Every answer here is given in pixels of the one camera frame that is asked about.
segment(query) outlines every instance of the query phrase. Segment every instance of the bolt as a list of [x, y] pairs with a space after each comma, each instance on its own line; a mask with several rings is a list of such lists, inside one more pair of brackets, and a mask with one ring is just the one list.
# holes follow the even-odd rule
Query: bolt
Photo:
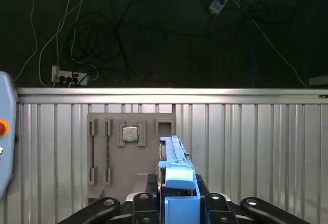
[[246, 201], [249, 205], [257, 205], [257, 201], [255, 201], [254, 199], [247, 199]]
[[150, 219], [149, 219], [149, 218], [144, 218], [144, 219], [143, 219], [143, 222], [144, 222], [145, 224], [150, 223]]
[[142, 194], [142, 195], [140, 195], [140, 197], [139, 197], [140, 199], [147, 199], [148, 198], [148, 196], [147, 196], [147, 194]]
[[228, 219], [225, 217], [221, 217], [221, 223], [228, 223]]
[[220, 196], [218, 194], [211, 194], [211, 197], [215, 200], [220, 198]]
[[108, 200], [106, 200], [105, 202], [104, 202], [104, 205], [106, 205], [106, 206], [110, 206], [110, 205], [113, 205], [115, 202], [114, 202], [114, 200], [112, 200], [112, 199], [108, 199]]

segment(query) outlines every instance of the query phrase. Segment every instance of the black cable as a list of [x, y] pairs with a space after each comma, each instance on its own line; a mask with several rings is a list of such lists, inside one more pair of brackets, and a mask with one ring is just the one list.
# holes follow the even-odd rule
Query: black cable
[[[108, 49], [109, 45], [113, 45], [112, 43], [114, 40], [117, 41], [117, 39], [115, 39], [114, 31], [110, 27], [109, 21], [102, 23], [86, 22], [86, 19], [91, 19], [90, 16], [97, 16], [101, 19], [107, 20], [102, 14], [96, 12], [89, 12], [82, 15], [74, 24], [66, 38], [64, 43], [64, 56], [71, 62], [83, 62], [89, 58], [106, 62], [117, 59], [120, 55], [120, 49], [118, 49], [115, 55], [112, 56], [110, 56], [111, 50]], [[80, 52], [79, 55], [71, 54], [70, 42], [74, 37], [74, 33], [76, 33], [75, 38]]]
[[118, 22], [117, 22], [117, 24], [116, 24], [116, 26], [115, 26], [115, 31], [118, 30], [118, 28], [120, 27], [121, 23], [124, 21], [126, 15], [127, 15], [128, 12], [129, 12], [129, 9], [130, 9], [131, 5], [133, 4], [133, 1], [134, 1], [134, 0], [130, 0], [130, 1], [128, 2], [128, 5], [126, 6], [124, 12], [122, 13], [122, 16], [120, 17], [120, 19], [118, 20]]
[[296, 14], [297, 9], [298, 9], [299, 6], [300, 6], [300, 0], [296, 0], [296, 4], [295, 4], [295, 6], [293, 7], [293, 12], [292, 12], [291, 17], [290, 17], [289, 19], [287, 19], [287, 20], [284, 20], [284, 21], [265, 21], [265, 20], [263, 20], [263, 19], [259, 19], [259, 18], [257, 18], [257, 16], [256, 16], [254, 13], [251, 13], [251, 12], [250, 12], [250, 14], [252, 15], [252, 18], [253, 18], [255, 21], [259, 22], [259, 23], [263, 23], [263, 24], [276, 24], [276, 25], [279, 25], [279, 24], [289, 24], [289, 23], [291, 23], [291, 22], [294, 21], [295, 14]]

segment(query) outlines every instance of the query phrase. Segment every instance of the orange button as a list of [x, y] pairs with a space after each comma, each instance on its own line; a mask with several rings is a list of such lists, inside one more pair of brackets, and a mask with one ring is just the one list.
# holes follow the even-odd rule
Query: orange button
[[6, 132], [6, 126], [3, 123], [0, 123], [0, 135], [5, 134]]
[[9, 124], [5, 120], [0, 120], [0, 137], [3, 137], [9, 133]]

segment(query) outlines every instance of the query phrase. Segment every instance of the electrical cable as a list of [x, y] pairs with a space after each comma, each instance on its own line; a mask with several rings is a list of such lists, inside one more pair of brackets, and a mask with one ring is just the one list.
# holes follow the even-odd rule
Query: electrical cable
[[[200, 19], [201, 19], [201, 21], [203, 21], [204, 25], [206, 26], [207, 31], [214, 32], [214, 30], [212, 28], [210, 28], [209, 21], [205, 22], [203, 20], [203, 18], [201, 16], [201, 9], [202, 9], [202, 4], [200, 3], [200, 0], [198, 0], [198, 12], [199, 12]], [[254, 86], [254, 83], [255, 83], [255, 70], [256, 70], [255, 65], [256, 65], [256, 62], [255, 62], [255, 56], [254, 56], [254, 52], [253, 52], [252, 48], [249, 46], [249, 44], [247, 44], [243, 40], [232, 38], [230, 36], [227, 36], [227, 35], [222, 34], [222, 33], [219, 33], [219, 32], [216, 32], [215, 35], [218, 36], [218, 37], [220, 37], [220, 38], [222, 38], [222, 39], [225, 39], [225, 40], [228, 40], [228, 41], [237, 42], [239, 44], [242, 44], [242, 45], [244, 45], [247, 48], [247, 50], [249, 51], [249, 53], [250, 53], [250, 55], [252, 57], [251, 84], [252, 84], [252, 87], [253, 87]]]
[[61, 32], [61, 30], [63, 29], [63, 26], [65, 24], [65, 20], [66, 20], [66, 17], [68, 16], [68, 7], [70, 5], [70, 1], [71, 0], [68, 0], [67, 2], [67, 5], [66, 5], [66, 10], [65, 10], [65, 15], [64, 15], [64, 19], [63, 19], [63, 23], [60, 27], [59, 30], [57, 30], [57, 33], [51, 37], [51, 39], [45, 44], [45, 46], [42, 48], [41, 52], [40, 52], [40, 55], [39, 55], [39, 66], [38, 66], [38, 71], [39, 71], [39, 81], [40, 83], [44, 86], [44, 87], [48, 87], [47, 85], [45, 85], [41, 79], [41, 59], [42, 59], [42, 53], [43, 51], [45, 50], [45, 48], [50, 44], [50, 42]]
[[252, 15], [252, 18], [254, 20], [256, 20], [256, 21], [258, 21], [258, 22], [260, 22], [262, 24], [273, 24], [273, 25], [289, 24], [289, 23], [291, 23], [291, 22], [294, 21], [294, 18], [295, 18], [295, 15], [296, 15], [296, 12], [297, 12], [298, 7], [300, 7], [300, 0], [296, 0], [295, 6], [293, 7], [293, 12], [292, 12], [291, 17], [289, 19], [287, 19], [287, 20], [284, 20], [284, 21], [265, 21], [263, 19], [257, 18], [255, 14], [251, 14], [251, 15]]
[[127, 16], [128, 12], [129, 12], [129, 9], [130, 9], [131, 5], [133, 4], [133, 1], [134, 0], [130, 0], [128, 2], [128, 5], [126, 6], [124, 12], [122, 13], [120, 19], [118, 20], [118, 22], [115, 26], [115, 31], [120, 27], [121, 23], [124, 21], [125, 17]]
[[[79, 17], [79, 14], [80, 14], [80, 11], [81, 11], [81, 7], [82, 7], [82, 3], [83, 3], [83, 0], [80, 0], [79, 5], [75, 6], [75, 7], [71, 10], [71, 11], [73, 11], [73, 10], [75, 10], [77, 7], [79, 7], [79, 8], [78, 8], [78, 12], [77, 12], [76, 21], [77, 21], [77, 19], [78, 19], [78, 17]], [[64, 17], [61, 18], [61, 20], [60, 20], [60, 22], [59, 22], [59, 24], [58, 24], [58, 27], [57, 27], [57, 33], [56, 33], [56, 48], [57, 48], [57, 64], [56, 64], [56, 66], [57, 66], [57, 67], [59, 66], [59, 46], [58, 46], [58, 34], [59, 34], [59, 28], [62, 27], [62, 26], [64, 26], [64, 24], [63, 24], [62, 22], [64, 22], [66, 16], [67, 16], [67, 14], [65, 14]], [[74, 32], [74, 39], [73, 39], [73, 43], [72, 43], [71, 52], [72, 52], [72, 50], [73, 50], [74, 41], [75, 41], [75, 32]], [[55, 87], [55, 85], [56, 85], [56, 81], [57, 81], [56, 78], [58, 78], [58, 76], [55, 76], [54, 83], [53, 83], [53, 87]]]
[[26, 60], [26, 62], [24, 63], [22, 69], [20, 70], [20, 73], [18, 74], [18, 76], [14, 79], [14, 82], [17, 81], [20, 76], [22, 75], [24, 69], [25, 69], [25, 66], [26, 64], [36, 55], [37, 53], [37, 37], [36, 37], [36, 32], [35, 32], [35, 28], [34, 28], [34, 24], [33, 24], [33, 12], [34, 12], [34, 6], [35, 6], [35, 0], [32, 0], [32, 9], [31, 9], [31, 14], [30, 14], [30, 24], [31, 24], [31, 27], [32, 27], [32, 31], [33, 31], [33, 35], [34, 35], [34, 40], [35, 40], [35, 50], [33, 52], [33, 54]]
[[[240, 4], [237, 2], [237, 0], [232, 0], [236, 3], [236, 5], [241, 9]], [[262, 35], [264, 36], [264, 38], [266, 39], [266, 41], [268, 41], [268, 43], [270, 44], [270, 46], [277, 52], [277, 54], [281, 57], [282, 60], [284, 60], [284, 62], [295, 72], [295, 75], [297, 76], [298, 80], [302, 83], [302, 85], [306, 88], [308, 88], [308, 86], [302, 81], [302, 79], [299, 77], [296, 69], [280, 54], [280, 52], [277, 50], [277, 48], [271, 43], [271, 41], [268, 39], [268, 37], [266, 36], [266, 34], [263, 32], [263, 30], [261, 29], [261, 27], [250, 17], [251, 21], [255, 24], [255, 26], [260, 30], [260, 32], [262, 33]]]
[[[91, 18], [91, 16], [97, 16], [105, 22], [85, 22], [85, 20]], [[108, 54], [113, 51], [108, 49], [110, 40], [112, 38], [116, 39], [116, 34], [113, 32], [110, 24], [110, 20], [101, 13], [88, 12], [83, 14], [74, 24], [73, 28], [66, 37], [66, 41], [64, 43], [64, 56], [66, 59], [75, 63], [83, 63], [89, 58], [94, 58], [105, 62], [110, 62], [117, 59], [121, 54], [120, 49], [118, 49], [114, 56], [108, 56]], [[73, 55], [72, 47], [70, 46], [71, 38], [73, 37], [74, 39], [74, 32], [77, 32], [77, 43], [80, 55]]]

